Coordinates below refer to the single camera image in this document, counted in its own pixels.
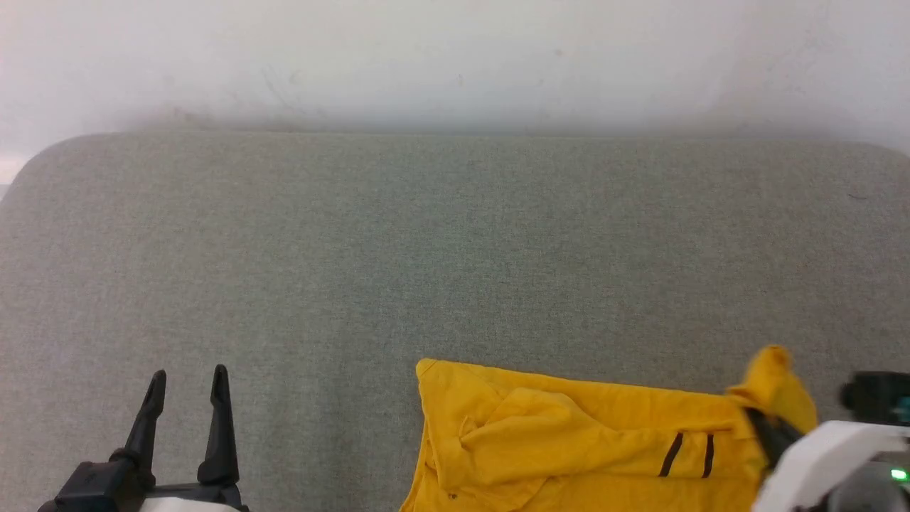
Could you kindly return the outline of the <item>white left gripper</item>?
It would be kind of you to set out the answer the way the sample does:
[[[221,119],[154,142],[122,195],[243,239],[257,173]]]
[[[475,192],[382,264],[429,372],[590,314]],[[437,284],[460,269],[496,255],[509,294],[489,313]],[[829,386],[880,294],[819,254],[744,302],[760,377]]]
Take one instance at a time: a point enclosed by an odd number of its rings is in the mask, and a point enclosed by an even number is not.
[[[153,374],[126,444],[111,454],[110,462],[127,461],[140,489],[152,489],[142,502],[143,511],[250,511],[242,502],[237,486],[240,467],[230,376],[224,364],[218,364],[213,374],[209,398],[213,414],[205,457],[196,470],[198,483],[155,487],[152,466],[156,425],[164,410],[167,382],[165,370],[157,370]]]

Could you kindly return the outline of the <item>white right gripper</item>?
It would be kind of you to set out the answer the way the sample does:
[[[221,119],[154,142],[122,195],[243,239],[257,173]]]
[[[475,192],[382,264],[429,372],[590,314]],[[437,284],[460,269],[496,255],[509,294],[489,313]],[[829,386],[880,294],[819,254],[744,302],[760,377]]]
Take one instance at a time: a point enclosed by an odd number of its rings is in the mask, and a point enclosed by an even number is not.
[[[875,461],[908,451],[908,427],[829,421],[803,437],[778,416],[751,407],[744,414],[767,467],[776,467],[754,511],[908,510],[908,473]]]

